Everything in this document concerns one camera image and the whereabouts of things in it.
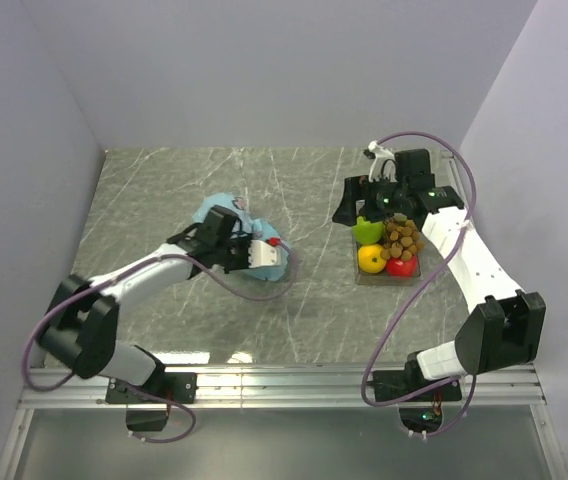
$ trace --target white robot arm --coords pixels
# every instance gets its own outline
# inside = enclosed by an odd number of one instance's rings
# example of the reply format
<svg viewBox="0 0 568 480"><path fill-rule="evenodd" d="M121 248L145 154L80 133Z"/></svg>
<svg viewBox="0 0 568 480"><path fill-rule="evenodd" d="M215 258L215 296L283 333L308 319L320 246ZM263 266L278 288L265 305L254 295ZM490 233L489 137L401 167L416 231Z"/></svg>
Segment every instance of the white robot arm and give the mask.
<svg viewBox="0 0 568 480"><path fill-rule="evenodd" d="M191 225L130 265L90 279L70 275L58 287L49 310L84 290L97 291L56 315L39 332L37 343L81 378L107 376L152 390L147 384L161 375L164 365L142 348L116 341L119 315L214 265L225 273L280 265L277 242L238 233L237 221L233 211L215 206L201 224Z"/></svg>
<svg viewBox="0 0 568 480"><path fill-rule="evenodd" d="M455 190L435 185L428 150L393 154L372 142L364 155L373 160L369 175L345 179L334 222L352 226L358 215L376 222L401 213L415 221L442 257L449 256L460 230L466 228L464 242L448 267L469 317L455 340L408 356L405 372L412 390L446 377L532 361L546 312L544 301L538 293L524 293L504 272L466 221L468 212ZM386 174L388 161L394 164L394 179Z"/></svg>

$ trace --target gray table surface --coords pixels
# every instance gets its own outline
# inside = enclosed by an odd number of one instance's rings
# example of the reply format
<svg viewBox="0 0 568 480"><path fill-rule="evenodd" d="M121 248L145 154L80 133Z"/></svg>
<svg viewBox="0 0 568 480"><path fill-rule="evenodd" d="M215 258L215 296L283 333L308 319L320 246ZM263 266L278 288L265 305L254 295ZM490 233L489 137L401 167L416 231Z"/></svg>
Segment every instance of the gray table surface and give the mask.
<svg viewBox="0 0 568 480"><path fill-rule="evenodd" d="M445 408L445 417L456 410ZM389 408L201 409L201 426L186 441L142 447L124 434L121 410L37 410L15 478L560 478L549 472L530 408L478 407L470 415L422 444L406 438ZM171 424L185 422L176 418ZM167 430L177 433L173 425Z"/></svg>
<svg viewBox="0 0 568 480"><path fill-rule="evenodd" d="M438 183L451 184L451 161L435 153ZM128 264L189 225L206 196L242 195L299 254L297 284L279 300L254 303L199 275L120 318L119 339L172 352L180 363L364 362L414 288L354 283L350 230L331 215L343 178L368 167L361 148L111 150L74 271L92 276ZM441 261L430 245L420 259L423 272ZM227 280L252 293L282 287L237 273ZM450 340L466 317L447 271L409 309L381 358L401 361Z"/></svg>

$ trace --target red apple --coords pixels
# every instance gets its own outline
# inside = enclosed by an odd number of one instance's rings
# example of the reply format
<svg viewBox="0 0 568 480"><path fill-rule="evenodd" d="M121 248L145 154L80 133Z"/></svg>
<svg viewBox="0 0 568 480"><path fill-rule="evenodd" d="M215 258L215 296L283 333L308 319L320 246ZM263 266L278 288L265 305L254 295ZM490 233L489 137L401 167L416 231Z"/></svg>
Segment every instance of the red apple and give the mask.
<svg viewBox="0 0 568 480"><path fill-rule="evenodd" d="M399 258L390 258L386 262L386 272L395 277L410 277L417 268L417 256L413 255L408 262L403 262Z"/></svg>

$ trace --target white wall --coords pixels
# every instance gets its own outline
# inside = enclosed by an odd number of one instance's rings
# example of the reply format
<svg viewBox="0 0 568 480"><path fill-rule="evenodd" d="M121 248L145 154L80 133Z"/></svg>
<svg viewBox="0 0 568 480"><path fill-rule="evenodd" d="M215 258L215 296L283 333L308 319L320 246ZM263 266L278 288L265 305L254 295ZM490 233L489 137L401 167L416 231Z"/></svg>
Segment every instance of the white wall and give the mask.
<svg viewBox="0 0 568 480"><path fill-rule="evenodd" d="M26 335L67 274L102 152L17 0L0 0L0 452Z"/></svg>
<svg viewBox="0 0 568 480"><path fill-rule="evenodd" d="M535 0L23 0L102 145L459 144Z"/></svg>
<svg viewBox="0 0 568 480"><path fill-rule="evenodd" d="M568 2L540 0L464 139L478 223L547 317L537 367L568 460Z"/></svg>

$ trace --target light blue cloth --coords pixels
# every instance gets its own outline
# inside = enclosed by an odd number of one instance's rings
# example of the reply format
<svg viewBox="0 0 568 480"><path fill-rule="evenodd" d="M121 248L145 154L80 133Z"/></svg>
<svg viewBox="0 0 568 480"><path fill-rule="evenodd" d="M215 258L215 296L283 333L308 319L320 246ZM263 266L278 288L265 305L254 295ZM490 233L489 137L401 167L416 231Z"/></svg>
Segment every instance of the light blue cloth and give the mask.
<svg viewBox="0 0 568 480"><path fill-rule="evenodd" d="M268 240L272 237L281 238L277 230L261 218L253 219L248 213L246 200L242 197L237 197L230 193L216 193L204 199L200 208L193 214L193 221L200 223L204 221L208 211L215 205L228 208L237 213L242 222L242 232L250 233L256 240ZM240 231L240 225L236 224L234 232ZM251 277L259 278L260 280L268 280L276 282L286 272L286 265L288 264L288 253L284 249L280 249L281 264L274 267L259 267L251 268L249 270L241 270L241 273L250 275Z"/></svg>

